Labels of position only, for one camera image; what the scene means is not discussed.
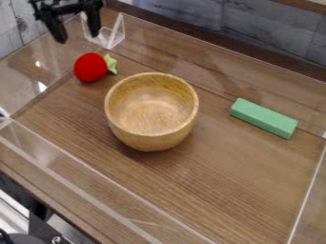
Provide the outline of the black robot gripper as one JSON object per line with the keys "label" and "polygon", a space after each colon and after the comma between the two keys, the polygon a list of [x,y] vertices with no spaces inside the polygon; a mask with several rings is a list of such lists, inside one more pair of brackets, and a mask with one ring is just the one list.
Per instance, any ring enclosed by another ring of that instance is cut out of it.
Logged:
{"label": "black robot gripper", "polygon": [[68,33],[64,24],[57,16],[78,13],[84,11],[86,14],[88,28],[92,37],[97,37],[100,24],[100,9],[103,8],[103,0],[77,0],[74,3],[61,5],[62,0],[28,0],[34,11],[34,17],[41,20],[46,26],[53,39],[65,44],[68,40]]}

